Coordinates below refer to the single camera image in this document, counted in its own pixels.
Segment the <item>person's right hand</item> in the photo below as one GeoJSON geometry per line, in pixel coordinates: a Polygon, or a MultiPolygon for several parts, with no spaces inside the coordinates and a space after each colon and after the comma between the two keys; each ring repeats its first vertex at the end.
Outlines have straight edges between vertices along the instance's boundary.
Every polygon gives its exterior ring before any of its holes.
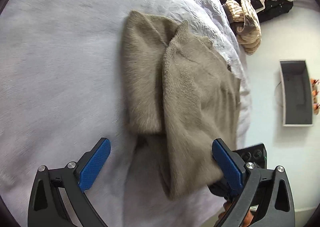
{"type": "MultiPolygon", "coordinates": [[[[235,199],[233,200],[232,202],[231,201],[226,201],[224,204],[223,204],[223,209],[224,211],[221,212],[219,215],[218,215],[218,220],[221,220],[223,218],[223,216],[227,213],[227,211],[229,210],[229,208],[233,205],[233,204],[237,204],[238,203],[238,199],[235,199]]],[[[249,226],[251,224],[251,221],[253,220],[254,218],[254,215],[256,214],[257,210],[258,210],[258,207],[259,205],[254,205],[254,206],[251,206],[247,213],[246,213],[246,216],[244,217],[242,223],[240,224],[240,226],[243,226],[243,227],[246,227],[246,226],[249,226]]]]}

